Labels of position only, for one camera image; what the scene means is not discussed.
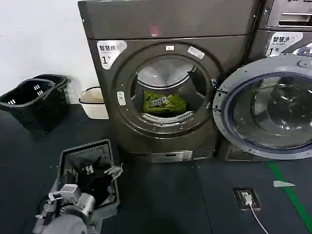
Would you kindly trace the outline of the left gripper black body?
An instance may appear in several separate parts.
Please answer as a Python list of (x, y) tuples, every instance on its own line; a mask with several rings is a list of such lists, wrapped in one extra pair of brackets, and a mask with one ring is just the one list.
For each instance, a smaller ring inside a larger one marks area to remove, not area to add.
[(99, 207), (108, 198), (110, 192), (108, 187), (112, 183), (112, 176), (102, 174), (100, 177), (95, 177), (90, 185), (91, 195), (95, 198), (95, 207)]

